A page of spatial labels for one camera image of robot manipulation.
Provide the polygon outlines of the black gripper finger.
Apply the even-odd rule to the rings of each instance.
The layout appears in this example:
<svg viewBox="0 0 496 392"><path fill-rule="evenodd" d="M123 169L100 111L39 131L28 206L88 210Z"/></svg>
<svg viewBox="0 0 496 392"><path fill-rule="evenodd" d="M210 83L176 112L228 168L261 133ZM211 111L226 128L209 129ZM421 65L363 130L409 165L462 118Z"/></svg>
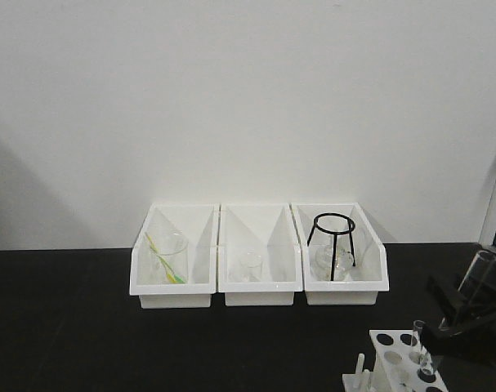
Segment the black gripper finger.
<svg viewBox="0 0 496 392"><path fill-rule="evenodd" d="M420 341L432 355L496 361L496 311L445 330L423 327Z"/></svg>
<svg viewBox="0 0 496 392"><path fill-rule="evenodd" d="M457 315L458 311L463 306L465 297L458 292L458 286L454 286L450 281L435 275L431 275L427 280L427 291L430 292L435 298L436 303L444 314L444 317L453 317L454 315ZM489 304L489 307L482 311L479 317L465 320L455 326L491 316L496 318L496 286L489 282L488 286L490 288L489 291L494 294L493 301Z"/></svg>

